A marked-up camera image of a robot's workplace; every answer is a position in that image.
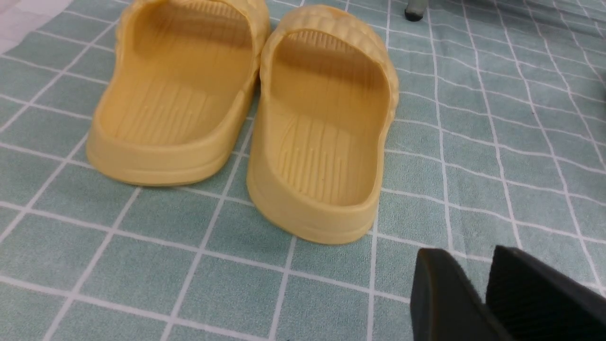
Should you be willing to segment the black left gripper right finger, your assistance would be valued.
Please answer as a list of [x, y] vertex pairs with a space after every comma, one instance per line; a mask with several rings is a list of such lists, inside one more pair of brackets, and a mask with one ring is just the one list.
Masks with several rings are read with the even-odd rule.
[[494, 248], [486, 305], [516, 341], [606, 338], [605, 298], [518, 248]]

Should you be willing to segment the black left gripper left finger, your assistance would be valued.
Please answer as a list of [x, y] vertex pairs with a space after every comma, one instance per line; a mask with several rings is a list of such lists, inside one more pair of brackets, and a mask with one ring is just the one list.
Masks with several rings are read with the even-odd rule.
[[420, 248], [410, 297], [415, 341], [512, 341], [447, 251]]

